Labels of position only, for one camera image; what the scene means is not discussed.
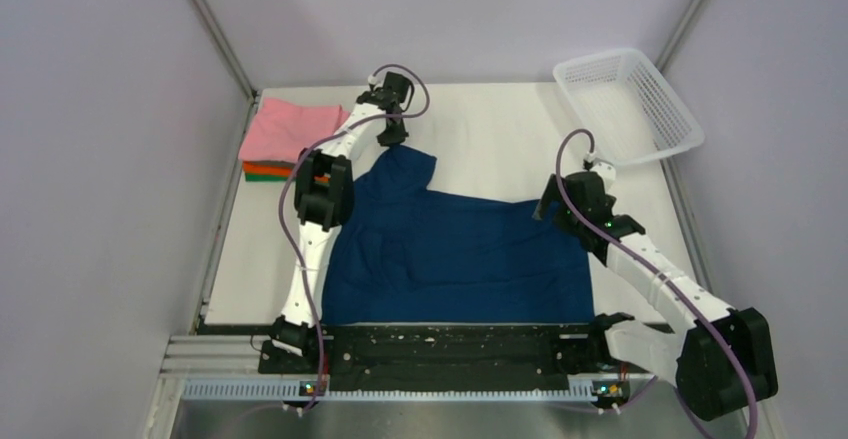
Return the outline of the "blue t-shirt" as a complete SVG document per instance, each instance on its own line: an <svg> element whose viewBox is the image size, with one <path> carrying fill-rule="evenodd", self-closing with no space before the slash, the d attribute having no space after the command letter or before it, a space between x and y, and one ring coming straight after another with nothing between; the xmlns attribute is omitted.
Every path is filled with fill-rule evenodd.
<svg viewBox="0 0 848 439"><path fill-rule="evenodd" d="M430 188L437 160L398 146L355 183L322 293L327 325L585 323L594 315L587 253L533 218L534 201Z"/></svg>

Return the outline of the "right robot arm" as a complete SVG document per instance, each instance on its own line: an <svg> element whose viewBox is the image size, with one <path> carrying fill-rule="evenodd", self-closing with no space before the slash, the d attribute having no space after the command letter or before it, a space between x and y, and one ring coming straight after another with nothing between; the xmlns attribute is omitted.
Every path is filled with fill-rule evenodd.
<svg viewBox="0 0 848 439"><path fill-rule="evenodd" d="M626 281L663 318L663 332L625 313L599 315L589 363L636 365L672 385L695 417L711 421L779 390L770 327L757 309L737 309L697 284L631 216L617 214L609 166L549 177L533 217L551 219L584 251Z"/></svg>

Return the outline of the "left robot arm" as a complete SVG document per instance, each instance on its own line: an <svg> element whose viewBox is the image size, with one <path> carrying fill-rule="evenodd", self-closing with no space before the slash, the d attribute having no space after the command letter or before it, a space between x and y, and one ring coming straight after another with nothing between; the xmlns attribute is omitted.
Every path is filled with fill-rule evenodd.
<svg viewBox="0 0 848 439"><path fill-rule="evenodd" d="M348 118L300 153L283 187L278 205L291 204L297 222L296 228L280 223L294 254L294 269L269 343L297 372L325 370L319 296L333 243L353 213L353 163L371 144L402 144L408 137L405 120L412 99L426 90L411 72L379 69L369 77Z"/></svg>

